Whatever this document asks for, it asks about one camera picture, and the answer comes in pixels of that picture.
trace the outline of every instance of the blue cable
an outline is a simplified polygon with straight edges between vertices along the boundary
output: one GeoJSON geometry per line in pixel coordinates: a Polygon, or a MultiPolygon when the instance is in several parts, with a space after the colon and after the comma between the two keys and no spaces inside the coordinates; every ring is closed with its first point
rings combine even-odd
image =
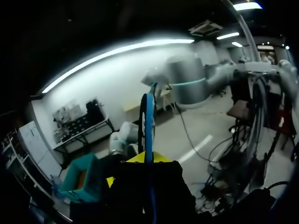
{"type": "MultiPolygon", "coordinates": [[[[153,138],[152,138],[152,127],[154,118],[154,98],[148,93],[147,94],[147,105],[146,105],[146,117],[145,117],[145,157],[144,162],[150,170],[153,165],[153,138]]],[[[155,201],[155,192],[153,186],[153,180],[151,173],[148,172],[148,190],[153,210],[153,224],[157,222],[157,210],[155,201]]]]}

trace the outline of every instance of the white wall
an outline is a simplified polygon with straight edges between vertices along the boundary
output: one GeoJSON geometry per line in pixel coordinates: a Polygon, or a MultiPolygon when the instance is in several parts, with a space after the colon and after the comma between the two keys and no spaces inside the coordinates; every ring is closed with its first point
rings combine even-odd
{"type": "MultiPolygon", "coordinates": [[[[204,64],[219,62],[213,43],[203,41],[194,45],[176,44],[126,52],[95,62],[71,75],[49,91],[42,100],[32,102],[36,119],[50,148],[57,147],[53,137],[53,130],[56,128],[53,112],[73,100],[86,112],[86,102],[97,97],[104,105],[103,110],[109,115],[115,130],[118,130],[127,120],[124,105],[139,102],[142,95],[150,89],[140,82],[147,70],[155,67],[163,69],[171,56],[194,55],[194,51],[204,64]]],[[[86,139],[93,142],[110,133],[110,128],[106,126],[92,132],[86,139]]],[[[67,146],[67,150],[71,152],[80,147],[82,143],[75,142],[67,146]]]]}

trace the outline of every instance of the black object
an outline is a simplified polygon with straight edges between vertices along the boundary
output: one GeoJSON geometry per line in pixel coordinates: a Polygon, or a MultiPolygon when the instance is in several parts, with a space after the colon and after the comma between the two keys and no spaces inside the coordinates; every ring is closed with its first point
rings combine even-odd
{"type": "Polygon", "coordinates": [[[105,119],[97,99],[89,101],[86,104],[86,108],[87,108],[87,117],[89,119],[91,126],[100,123],[105,119]]]}
{"type": "Polygon", "coordinates": [[[277,183],[274,183],[274,184],[270,185],[269,187],[267,187],[267,189],[270,190],[273,187],[276,187],[276,186],[279,186],[279,185],[288,185],[288,184],[289,184],[288,181],[281,181],[281,182],[277,182],[277,183]]]}
{"type": "Polygon", "coordinates": [[[223,190],[210,184],[205,185],[200,192],[208,201],[216,201],[223,195],[223,190]]]}

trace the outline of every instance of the table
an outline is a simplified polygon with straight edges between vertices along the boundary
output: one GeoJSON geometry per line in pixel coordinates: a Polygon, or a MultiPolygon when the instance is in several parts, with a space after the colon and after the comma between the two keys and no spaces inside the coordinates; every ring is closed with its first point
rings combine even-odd
{"type": "Polygon", "coordinates": [[[113,128],[113,125],[112,125],[111,121],[109,120],[109,117],[106,117],[105,120],[101,121],[100,123],[97,123],[97,124],[89,127],[88,129],[85,129],[84,131],[70,137],[68,140],[59,143],[57,145],[57,147],[54,148],[54,151],[59,152],[63,155],[64,163],[61,165],[62,169],[65,169],[70,162],[69,161],[70,160],[69,153],[66,150],[67,145],[69,145],[75,141],[80,141],[83,143],[83,147],[88,148],[89,142],[87,141],[85,136],[90,134],[91,132],[94,132],[95,130],[98,130],[101,127],[104,127],[107,125],[111,128],[112,132],[115,132],[115,129],[113,128]]]}

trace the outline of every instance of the black cable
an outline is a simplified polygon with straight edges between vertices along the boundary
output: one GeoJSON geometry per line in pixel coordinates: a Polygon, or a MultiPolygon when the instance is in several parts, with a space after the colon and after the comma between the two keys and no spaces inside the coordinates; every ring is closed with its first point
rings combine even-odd
{"type": "Polygon", "coordinates": [[[203,160],[206,160],[206,161],[209,161],[209,162],[215,162],[215,161],[210,161],[209,159],[203,157],[202,155],[200,155],[200,154],[196,151],[196,149],[195,149],[195,147],[194,147],[194,145],[193,145],[193,143],[192,143],[192,141],[191,141],[191,139],[190,139],[189,133],[188,133],[188,131],[187,131],[186,124],[185,124],[185,121],[184,121],[184,118],[183,118],[181,109],[180,109],[178,106],[177,106],[177,109],[178,109],[178,113],[179,113],[179,115],[180,115],[180,117],[181,117],[181,119],[182,119],[183,126],[184,126],[184,129],[185,129],[187,138],[188,138],[188,140],[189,140],[189,142],[190,142],[190,145],[191,145],[191,147],[193,148],[193,150],[194,150],[194,151],[196,152],[196,154],[197,154],[200,158],[202,158],[203,160]]]}
{"type": "Polygon", "coordinates": [[[269,187],[267,187],[267,190],[270,190],[271,188],[276,187],[278,185],[288,185],[288,183],[289,183],[288,181],[277,182],[277,183],[274,183],[274,184],[270,185],[269,187]]]}
{"type": "MultiPolygon", "coordinates": [[[[154,93],[153,93],[153,96],[154,96],[154,115],[153,115],[153,119],[154,119],[154,121],[156,120],[156,117],[157,117],[156,87],[157,87],[157,83],[154,84],[154,90],[153,90],[154,91],[154,93]]],[[[156,124],[154,124],[153,129],[154,129],[154,138],[153,138],[153,141],[154,141],[155,133],[156,133],[156,124]]]]}
{"type": "Polygon", "coordinates": [[[230,140],[230,139],[232,139],[232,138],[233,138],[233,136],[230,137],[230,138],[228,138],[228,139],[225,139],[224,141],[222,141],[222,142],[220,142],[218,145],[216,145],[216,146],[211,150],[208,159],[209,159],[209,160],[211,159],[211,155],[212,155],[213,151],[215,151],[215,149],[216,149],[219,145],[223,144],[224,142],[226,142],[226,141],[228,141],[228,140],[230,140]]]}

